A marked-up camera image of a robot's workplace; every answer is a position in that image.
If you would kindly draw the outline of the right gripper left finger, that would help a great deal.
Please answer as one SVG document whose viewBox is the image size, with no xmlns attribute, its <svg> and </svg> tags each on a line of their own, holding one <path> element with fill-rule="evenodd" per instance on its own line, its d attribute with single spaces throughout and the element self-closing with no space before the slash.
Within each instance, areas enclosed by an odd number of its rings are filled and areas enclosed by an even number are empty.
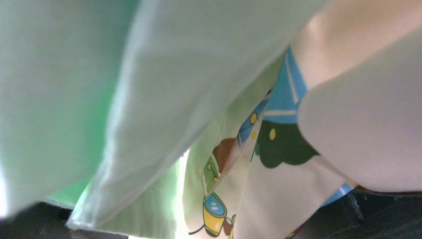
<svg viewBox="0 0 422 239">
<path fill-rule="evenodd" d="M 72 211 L 44 202 L 0 220 L 1 239 L 127 239 L 128 236 L 72 230 L 66 221 Z"/>
</svg>

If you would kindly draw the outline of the patterned white cloth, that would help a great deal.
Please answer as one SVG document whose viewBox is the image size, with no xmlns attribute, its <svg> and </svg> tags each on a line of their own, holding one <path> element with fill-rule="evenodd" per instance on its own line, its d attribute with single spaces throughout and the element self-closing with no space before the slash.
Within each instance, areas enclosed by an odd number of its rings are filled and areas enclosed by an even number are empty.
<svg viewBox="0 0 422 239">
<path fill-rule="evenodd" d="M 3 0 L 0 215 L 285 238 L 353 183 L 297 126 L 292 40 L 326 0 Z"/>
</svg>

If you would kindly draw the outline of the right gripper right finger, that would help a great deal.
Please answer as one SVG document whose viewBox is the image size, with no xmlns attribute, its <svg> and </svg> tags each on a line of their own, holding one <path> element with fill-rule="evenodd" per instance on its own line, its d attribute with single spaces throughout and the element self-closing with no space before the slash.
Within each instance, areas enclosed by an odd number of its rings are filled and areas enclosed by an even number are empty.
<svg viewBox="0 0 422 239">
<path fill-rule="evenodd" d="M 357 188 L 321 207 L 297 239 L 420 239 L 422 194 L 377 193 Z"/>
</svg>

